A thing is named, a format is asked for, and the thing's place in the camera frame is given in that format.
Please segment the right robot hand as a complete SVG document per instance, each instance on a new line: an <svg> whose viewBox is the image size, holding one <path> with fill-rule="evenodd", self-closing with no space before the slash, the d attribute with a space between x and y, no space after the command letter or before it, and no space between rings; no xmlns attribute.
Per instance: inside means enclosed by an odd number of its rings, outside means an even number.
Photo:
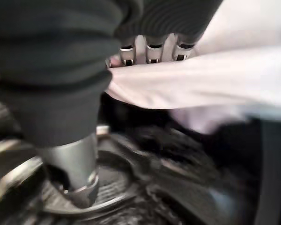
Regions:
<svg viewBox="0 0 281 225"><path fill-rule="evenodd" d="M0 102L79 208L96 199L96 123L106 61L137 35L195 44L219 0L0 0Z"/></svg>

